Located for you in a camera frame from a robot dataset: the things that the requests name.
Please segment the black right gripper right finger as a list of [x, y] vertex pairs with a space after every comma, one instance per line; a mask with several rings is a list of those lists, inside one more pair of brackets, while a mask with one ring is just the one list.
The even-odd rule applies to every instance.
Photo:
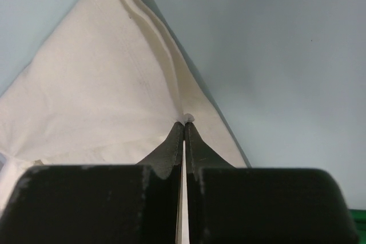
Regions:
[[333, 177], [320, 169], [236, 168], [185, 126], [191, 243], [359, 243]]

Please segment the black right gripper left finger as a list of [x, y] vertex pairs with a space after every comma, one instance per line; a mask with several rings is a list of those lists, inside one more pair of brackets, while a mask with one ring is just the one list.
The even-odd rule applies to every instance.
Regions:
[[2, 243], [176, 243], [184, 127], [134, 165], [29, 168], [1, 217]]

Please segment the cream white t shirt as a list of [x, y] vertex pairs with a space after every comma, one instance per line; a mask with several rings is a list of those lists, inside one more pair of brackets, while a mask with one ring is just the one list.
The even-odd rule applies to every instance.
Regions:
[[245, 167], [159, 17], [141, 0], [79, 0], [1, 96], [1, 217], [29, 168], [134, 165], [175, 123]]

